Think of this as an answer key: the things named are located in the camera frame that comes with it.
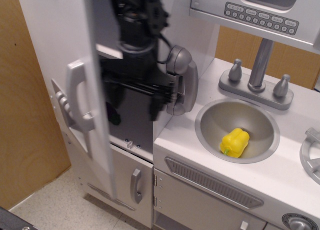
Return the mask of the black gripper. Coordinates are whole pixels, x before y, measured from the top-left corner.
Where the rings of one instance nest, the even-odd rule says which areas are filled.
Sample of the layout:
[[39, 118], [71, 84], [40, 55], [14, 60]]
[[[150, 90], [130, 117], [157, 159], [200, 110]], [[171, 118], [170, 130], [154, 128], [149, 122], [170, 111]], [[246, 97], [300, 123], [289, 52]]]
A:
[[114, 108], [119, 108], [130, 89], [151, 96], [149, 116], [156, 121], [159, 112], [176, 99], [173, 80], [158, 66], [158, 44], [143, 52], [123, 52], [122, 59], [101, 59], [101, 77], [105, 99]]

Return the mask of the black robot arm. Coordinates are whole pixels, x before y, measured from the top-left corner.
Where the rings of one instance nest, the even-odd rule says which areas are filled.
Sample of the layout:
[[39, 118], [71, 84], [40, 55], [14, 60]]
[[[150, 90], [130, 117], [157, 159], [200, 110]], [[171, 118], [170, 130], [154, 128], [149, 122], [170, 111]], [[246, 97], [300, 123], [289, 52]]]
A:
[[110, 103], [119, 107], [130, 89], [150, 97], [149, 117], [155, 121], [164, 105], [174, 98], [174, 83], [159, 69], [167, 60], [158, 59], [159, 40], [170, 46], [162, 35], [169, 14], [161, 0], [110, 0], [119, 24], [117, 47], [122, 59], [100, 61], [101, 76]]

